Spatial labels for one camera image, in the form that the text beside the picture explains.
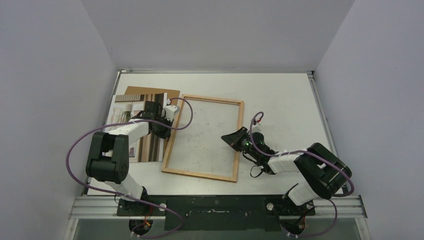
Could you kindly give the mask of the photo print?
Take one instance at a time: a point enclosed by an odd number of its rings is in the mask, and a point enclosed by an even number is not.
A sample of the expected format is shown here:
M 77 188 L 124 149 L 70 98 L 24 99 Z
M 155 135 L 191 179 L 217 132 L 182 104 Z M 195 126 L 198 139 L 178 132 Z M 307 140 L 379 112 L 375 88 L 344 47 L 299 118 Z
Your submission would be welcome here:
M 145 109 L 147 101 L 167 103 L 167 93 L 113 95 L 106 124 L 126 123 Z M 164 140 L 150 133 L 129 145 L 129 162 L 160 162 L 163 159 Z

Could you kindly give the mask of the brown backing board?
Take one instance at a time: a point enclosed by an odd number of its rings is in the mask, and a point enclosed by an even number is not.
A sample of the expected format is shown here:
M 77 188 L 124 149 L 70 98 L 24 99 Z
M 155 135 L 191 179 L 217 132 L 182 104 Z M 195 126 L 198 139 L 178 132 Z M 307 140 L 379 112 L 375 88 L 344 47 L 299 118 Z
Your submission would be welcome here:
M 167 94 L 168 99 L 177 98 L 180 96 L 179 90 L 140 86 L 128 86 L 124 95 L 156 95 L 165 93 Z

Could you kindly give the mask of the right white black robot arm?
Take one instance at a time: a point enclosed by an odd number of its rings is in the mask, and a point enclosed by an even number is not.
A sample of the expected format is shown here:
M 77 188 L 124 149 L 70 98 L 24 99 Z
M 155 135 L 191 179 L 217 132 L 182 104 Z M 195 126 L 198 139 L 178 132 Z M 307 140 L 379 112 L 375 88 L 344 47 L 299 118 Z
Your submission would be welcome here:
M 266 145 L 262 133 L 250 132 L 245 127 L 222 135 L 221 139 L 252 162 L 254 167 L 258 167 L 260 174 L 302 175 L 304 181 L 292 186 L 282 195 L 281 204 L 274 205 L 289 215 L 307 210 L 307 205 L 314 199 L 330 200 L 352 177 L 347 165 L 319 142 L 306 149 L 278 152 Z

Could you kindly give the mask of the clear acrylic sheet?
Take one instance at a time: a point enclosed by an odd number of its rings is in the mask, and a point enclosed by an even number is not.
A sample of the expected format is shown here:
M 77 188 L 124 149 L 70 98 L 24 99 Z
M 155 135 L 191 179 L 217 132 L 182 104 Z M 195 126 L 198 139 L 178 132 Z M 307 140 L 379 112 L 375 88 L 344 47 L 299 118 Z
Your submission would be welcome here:
M 187 94 L 182 99 L 161 171 L 235 183 L 240 154 L 221 136 L 242 127 L 244 102 Z

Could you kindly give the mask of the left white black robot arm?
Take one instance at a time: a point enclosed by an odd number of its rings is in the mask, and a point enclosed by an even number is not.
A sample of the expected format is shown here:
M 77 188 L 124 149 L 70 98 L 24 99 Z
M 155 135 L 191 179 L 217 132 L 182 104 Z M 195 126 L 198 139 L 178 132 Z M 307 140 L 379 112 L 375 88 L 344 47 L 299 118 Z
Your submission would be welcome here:
M 161 139 L 170 137 L 171 126 L 179 107 L 147 101 L 144 109 L 122 126 L 113 124 L 109 131 L 93 134 L 86 163 L 86 174 L 111 187 L 114 194 L 130 201 L 129 208 L 136 215 L 149 210 L 148 193 L 129 173 L 130 145 L 153 134 Z

